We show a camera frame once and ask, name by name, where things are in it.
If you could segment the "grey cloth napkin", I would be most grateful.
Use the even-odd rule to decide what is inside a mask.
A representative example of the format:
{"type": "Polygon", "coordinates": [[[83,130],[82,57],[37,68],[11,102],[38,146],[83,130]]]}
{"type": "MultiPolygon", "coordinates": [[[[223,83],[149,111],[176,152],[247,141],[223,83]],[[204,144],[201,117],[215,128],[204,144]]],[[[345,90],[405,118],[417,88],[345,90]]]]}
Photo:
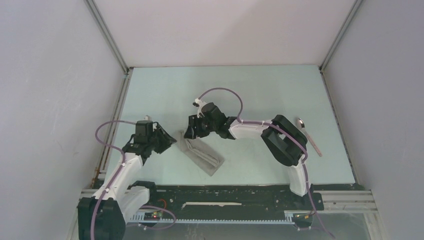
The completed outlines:
{"type": "Polygon", "coordinates": [[[175,138],[179,150],[210,177],[225,162],[225,158],[220,153],[199,138],[184,138],[182,130],[176,132],[175,138]]]}

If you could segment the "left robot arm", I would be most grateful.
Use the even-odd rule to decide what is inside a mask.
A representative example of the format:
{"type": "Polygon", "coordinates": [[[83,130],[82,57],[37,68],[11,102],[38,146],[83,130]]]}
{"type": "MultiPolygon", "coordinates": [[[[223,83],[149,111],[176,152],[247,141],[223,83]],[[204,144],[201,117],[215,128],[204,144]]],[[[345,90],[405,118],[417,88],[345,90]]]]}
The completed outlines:
{"type": "Polygon", "coordinates": [[[158,194],[145,186],[133,186],[138,171],[152,153],[162,154],[177,141],[156,121],[146,117],[133,123],[134,133],[123,147],[108,144],[120,152],[112,174],[90,197],[77,205],[80,240],[121,240],[129,219],[142,206],[153,208],[158,194]]]}

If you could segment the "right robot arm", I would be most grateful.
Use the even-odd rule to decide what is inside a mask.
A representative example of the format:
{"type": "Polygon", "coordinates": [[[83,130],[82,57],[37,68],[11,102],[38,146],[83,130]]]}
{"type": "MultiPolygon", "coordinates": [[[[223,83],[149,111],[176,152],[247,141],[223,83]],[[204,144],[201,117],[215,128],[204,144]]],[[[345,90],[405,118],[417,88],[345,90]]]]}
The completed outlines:
{"type": "Polygon", "coordinates": [[[210,133],[229,140],[262,139],[272,156],[286,166],[292,192],[291,204],[297,209],[304,209],[310,204],[310,183],[302,167],[308,140],[285,116],[278,114],[265,121],[242,120],[226,116],[212,102],[196,99],[193,105],[197,107],[197,113],[188,117],[187,130],[183,135],[185,139],[204,138],[210,133]]]}

